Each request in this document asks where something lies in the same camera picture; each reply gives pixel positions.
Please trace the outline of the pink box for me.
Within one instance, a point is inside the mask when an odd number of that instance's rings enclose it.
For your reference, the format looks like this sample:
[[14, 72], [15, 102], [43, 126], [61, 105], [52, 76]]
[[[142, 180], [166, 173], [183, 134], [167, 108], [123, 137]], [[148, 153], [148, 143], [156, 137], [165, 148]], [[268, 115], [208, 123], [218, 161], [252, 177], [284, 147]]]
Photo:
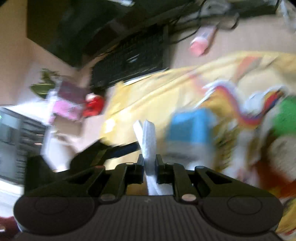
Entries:
[[80, 121], [88, 93], [87, 88], [81, 88], [67, 80], [57, 82], [56, 88], [47, 96], [51, 111], [49, 122], [52, 123], [56, 116], [70, 121]]

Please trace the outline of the brown crocheted toy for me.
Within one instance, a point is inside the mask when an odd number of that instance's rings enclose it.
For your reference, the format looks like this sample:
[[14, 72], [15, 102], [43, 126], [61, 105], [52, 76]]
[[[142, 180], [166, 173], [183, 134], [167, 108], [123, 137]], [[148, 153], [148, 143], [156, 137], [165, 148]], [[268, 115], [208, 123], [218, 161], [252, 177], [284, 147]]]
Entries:
[[295, 197], [295, 96], [277, 104], [265, 120], [260, 159], [254, 164], [259, 187], [278, 198]]

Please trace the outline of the black monitor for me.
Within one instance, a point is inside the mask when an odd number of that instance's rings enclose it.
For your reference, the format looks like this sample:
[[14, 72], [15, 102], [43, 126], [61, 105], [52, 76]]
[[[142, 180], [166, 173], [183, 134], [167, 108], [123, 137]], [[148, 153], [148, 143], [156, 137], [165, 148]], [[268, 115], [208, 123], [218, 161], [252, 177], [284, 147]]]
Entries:
[[80, 68], [133, 32], [172, 20], [194, 1], [28, 1], [27, 37]]

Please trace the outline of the black keyboard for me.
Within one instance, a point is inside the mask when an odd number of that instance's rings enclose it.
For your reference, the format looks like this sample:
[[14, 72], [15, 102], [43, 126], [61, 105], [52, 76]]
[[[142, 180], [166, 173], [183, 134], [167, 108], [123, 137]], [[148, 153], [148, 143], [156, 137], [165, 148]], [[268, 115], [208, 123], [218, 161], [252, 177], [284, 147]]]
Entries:
[[131, 36], [98, 61], [91, 72], [91, 88], [108, 88], [168, 69], [167, 35]]

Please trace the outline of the blue wipes packet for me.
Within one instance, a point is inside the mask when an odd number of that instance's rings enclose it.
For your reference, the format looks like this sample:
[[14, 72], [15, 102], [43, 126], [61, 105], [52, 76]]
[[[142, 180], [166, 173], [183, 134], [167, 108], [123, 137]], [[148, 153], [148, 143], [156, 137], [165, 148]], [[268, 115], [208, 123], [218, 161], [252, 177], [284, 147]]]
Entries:
[[206, 108], [174, 113], [166, 131], [164, 161], [181, 164], [187, 170], [194, 170], [196, 166], [213, 169], [214, 121], [212, 112]]

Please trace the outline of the yellow printed cloth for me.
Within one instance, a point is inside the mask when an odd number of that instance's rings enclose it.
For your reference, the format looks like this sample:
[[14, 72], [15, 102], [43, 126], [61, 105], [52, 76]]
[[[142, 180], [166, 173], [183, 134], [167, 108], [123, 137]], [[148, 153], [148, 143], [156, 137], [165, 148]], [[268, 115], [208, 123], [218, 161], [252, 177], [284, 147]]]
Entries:
[[213, 169], [187, 170], [196, 202], [172, 195], [126, 196], [100, 209], [110, 240], [288, 240], [295, 234], [295, 197], [278, 198], [258, 185], [265, 120], [295, 96], [295, 55], [242, 52], [200, 67], [173, 69], [115, 85], [100, 137], [137, 141], [136, 121], [152, 122], [157, 154], [174, 113], [198, 108], [215, 118]]

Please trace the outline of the white cleaning cloth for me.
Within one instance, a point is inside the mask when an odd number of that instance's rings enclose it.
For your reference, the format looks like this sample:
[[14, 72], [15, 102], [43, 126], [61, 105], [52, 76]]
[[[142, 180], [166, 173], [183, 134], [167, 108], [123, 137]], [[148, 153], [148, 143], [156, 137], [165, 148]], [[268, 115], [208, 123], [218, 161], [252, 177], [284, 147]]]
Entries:
[[155, 171], [157, 157], [157, 138], [155, 125], [145, 120], [143, 123], [137, 120], [133, 124], [133, 131], [139, 143], [144, 159], [145, 176], [149, 195], [172, 195], [173, 191], [169, 184], [158, 184]]

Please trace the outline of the pink tube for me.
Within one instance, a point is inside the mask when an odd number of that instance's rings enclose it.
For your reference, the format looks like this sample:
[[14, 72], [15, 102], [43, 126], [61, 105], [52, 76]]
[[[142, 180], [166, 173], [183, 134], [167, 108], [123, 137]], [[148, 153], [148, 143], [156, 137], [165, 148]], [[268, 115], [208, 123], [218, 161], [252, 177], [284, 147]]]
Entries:
[[196, 36], [190, 43], [190, 51], [195, 56], [203, 55], [212, 43], [212, 40], [217, 31], [216, 26], [200, 27]]

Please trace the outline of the red small object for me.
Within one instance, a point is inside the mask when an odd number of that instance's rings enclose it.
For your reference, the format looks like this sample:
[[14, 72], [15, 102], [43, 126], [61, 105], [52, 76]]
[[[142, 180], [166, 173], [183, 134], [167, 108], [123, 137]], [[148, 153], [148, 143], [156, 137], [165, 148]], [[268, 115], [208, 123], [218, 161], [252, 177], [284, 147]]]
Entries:
[[104, 94], [89, 93], [86, 95], [82, 117], [89, 118], [100, 115], [105, 106]]

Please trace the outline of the green plant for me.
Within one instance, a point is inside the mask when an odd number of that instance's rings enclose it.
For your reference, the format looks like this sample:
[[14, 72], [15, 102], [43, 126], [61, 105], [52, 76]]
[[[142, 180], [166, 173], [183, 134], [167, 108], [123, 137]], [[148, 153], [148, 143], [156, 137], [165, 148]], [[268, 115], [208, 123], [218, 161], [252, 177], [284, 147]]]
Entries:
[[55, 89], [55, 79], [59, 77], [59, 73], [46, 68], [41, 69], [41, 79], [38, 83], [32, 84], [30, 90], [41, 99], [46, 99], [48, 93]]

